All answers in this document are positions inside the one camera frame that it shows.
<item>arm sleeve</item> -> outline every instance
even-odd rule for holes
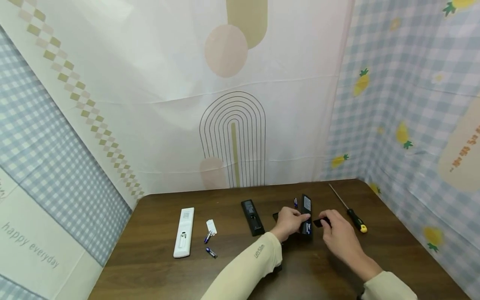
[[[362,300],[417,300],[417,295],[390,272],[381,272],[363,285]]]
[[[246,300],[260,279],[281,263],[282,246],[267,232],[218,274],[202,300]]]

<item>wooden table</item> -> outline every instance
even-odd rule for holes
[[[408,232],[395,215],[359,180],[332,181],[337,192],[368,225],[358,233],[365,252],[394,272],[419,299],[468,299],[463,291]],[[253,199],[265,230],[272,214],[293,206],[302,193],[312,198],[313,214],[345,209],[325,182],[149,195],[135,209],[90,299],[200,299],[217,274],[258,237],[252,237],[240,202]],[[195,207],[191,255],[174,259],[180,210]],[[205,252],[205,222],[214,219],[218,234]],[[249,299],[355,299],[362,282],[338,261],[314,228],[311,242],[288,240],[283,270],[262,279]]]

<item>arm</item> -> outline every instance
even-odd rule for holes
[[[328,217],[332,224],[330,227],[321,221],[328,249],[365,282],[363,300],[417,300],[417,295],[405,283],[382,270],[363,252],[352,225],[338,211],[326,210],[319,217]]]
[[[262,235],[231,261],[218,274],[202,297],[203,300],[245,300],[257,283],[282,263],[281,242],[296,232],[310,217],[284,207],[278,213],[278,222],[270,232]]]
[[[247,299],[260,279],[281,263],[282,246],[267,232],[218,274],[202,299]]]

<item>white backdrop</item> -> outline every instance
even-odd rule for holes
[[[0,16],[134,207],[319,180],[352,2],[25,0]]]

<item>hand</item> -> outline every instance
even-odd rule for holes
[[[348,264],[364,255],[355,230],[338,211],[335,209],[325,210],[320,213],[319,217],[330,219],[332,227],[323,220],[320,222],[324,227],[324,242],[336,257]]]
[[[283,207],[278,213],[276,226],[270,232],[282,243],[286,241],[291,234],[297,232],[300,225],[308,220],[308,218],[310,218],[310,214],[302,215],[296,209]]]
[[[338,211],[325,210],[319,214],[319,217],[329,218],[332,224],[330,227],[327,222],[320,221],[324,227],[324,242],[328,249],[363,281],[367,282],[383,271],[363,252],[352,225]]]

